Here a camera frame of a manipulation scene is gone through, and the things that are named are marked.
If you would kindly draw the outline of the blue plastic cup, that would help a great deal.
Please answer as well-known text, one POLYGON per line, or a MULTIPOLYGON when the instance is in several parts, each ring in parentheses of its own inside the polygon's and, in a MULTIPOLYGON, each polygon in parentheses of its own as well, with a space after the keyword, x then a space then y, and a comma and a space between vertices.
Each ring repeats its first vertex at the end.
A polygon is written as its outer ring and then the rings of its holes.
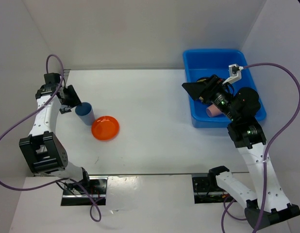
POLYGON ((88 102, 82 102, 81 104, 76 106, 75 113, 87 126, 91 126, 95 121, 95 115, 92 105, 88 102))

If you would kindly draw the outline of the pink plastic cup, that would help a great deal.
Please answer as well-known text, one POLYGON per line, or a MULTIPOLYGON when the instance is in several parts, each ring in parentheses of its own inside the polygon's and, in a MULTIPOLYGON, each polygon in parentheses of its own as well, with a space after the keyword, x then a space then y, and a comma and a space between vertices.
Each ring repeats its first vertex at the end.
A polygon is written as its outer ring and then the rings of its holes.
POLYGON ((206 108, 206 113, 208 117, 217 117, 223 114, 214 104, 206 108))

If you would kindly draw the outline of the orange plastic plate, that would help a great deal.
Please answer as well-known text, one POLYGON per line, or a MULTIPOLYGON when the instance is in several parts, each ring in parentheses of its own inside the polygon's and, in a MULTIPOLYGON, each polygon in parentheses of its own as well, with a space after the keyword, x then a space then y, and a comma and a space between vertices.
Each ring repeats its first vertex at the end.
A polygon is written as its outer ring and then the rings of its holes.
POLYGON ((118 135, 119 129, 119 122, 114 117, 101 116, 93 122, 91 133, 99 141, 109 141, 118 135))

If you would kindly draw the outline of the black plastic plate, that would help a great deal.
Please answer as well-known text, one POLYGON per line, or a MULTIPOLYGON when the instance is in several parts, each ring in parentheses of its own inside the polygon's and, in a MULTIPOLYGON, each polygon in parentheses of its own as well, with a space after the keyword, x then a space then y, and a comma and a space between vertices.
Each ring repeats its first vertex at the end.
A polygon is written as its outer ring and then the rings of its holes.
POLYGON ((203 83, 203 84, 207 84, 209 82, 209 77, 202 77, 202 78, 199 78, 196 83, 203 83))

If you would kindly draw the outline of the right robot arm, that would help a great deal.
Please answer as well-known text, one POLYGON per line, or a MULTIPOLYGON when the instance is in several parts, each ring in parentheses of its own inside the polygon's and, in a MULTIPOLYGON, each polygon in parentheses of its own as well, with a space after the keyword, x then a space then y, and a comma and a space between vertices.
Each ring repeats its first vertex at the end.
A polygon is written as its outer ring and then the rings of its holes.
POLYGON ((299 216, 300 208, 283 192, 268 155, 265 134, 255 118, 261 108, 258 93, 242 87, 233 94, 229 86, 217 75, 182 84, 192 100, 213 104, 231 121, 228 134, 248 167, 255 189, 235 179, 225 166, 209 170, 207 184, 213 191, 228 192, 244 208, 247 222, 257 231, 299 216))

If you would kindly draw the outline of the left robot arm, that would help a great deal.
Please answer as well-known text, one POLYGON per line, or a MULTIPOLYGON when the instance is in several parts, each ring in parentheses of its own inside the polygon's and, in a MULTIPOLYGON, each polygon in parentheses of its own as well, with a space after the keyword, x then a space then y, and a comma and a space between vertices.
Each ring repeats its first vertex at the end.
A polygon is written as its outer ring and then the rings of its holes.
POLYGON ((72 85, 60 84, 60 74, 47 73, 44 79, 45 84, 35 95, 39 112, 29 135, 20 139, 19 147, 34 175, 66 178, 69 188, 86 194, 91 189, 87 171, 68 160, 67 151, 55 135, 58 114, 70 112, 81 101, 72 85))

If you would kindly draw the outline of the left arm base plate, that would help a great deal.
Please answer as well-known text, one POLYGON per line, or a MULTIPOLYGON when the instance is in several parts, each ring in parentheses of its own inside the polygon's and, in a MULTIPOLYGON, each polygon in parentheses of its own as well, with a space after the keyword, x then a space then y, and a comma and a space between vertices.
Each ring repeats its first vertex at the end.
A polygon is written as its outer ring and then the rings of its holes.
MULTIPOLYGON (((88 186, 84 186, 84 188, 87 190, 89 195, 98 206, 106 205, 107 182, 107 177, 90 176, 88 186)), ((61 206, 92 205, 92 202, 90 201, 86 193, 75 183, 67 183, 61 181, 57 184, 63 191, 61 206)))

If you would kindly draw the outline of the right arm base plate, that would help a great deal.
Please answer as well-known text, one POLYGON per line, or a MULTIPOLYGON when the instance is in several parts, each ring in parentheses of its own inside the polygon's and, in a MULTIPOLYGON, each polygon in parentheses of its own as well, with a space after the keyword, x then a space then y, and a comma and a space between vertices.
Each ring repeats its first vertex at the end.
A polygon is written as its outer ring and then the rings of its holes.
POLYGON ((228 193, 216 187, 206 173, 192 174, 192 187, 195 204, 223 203, 228 193))

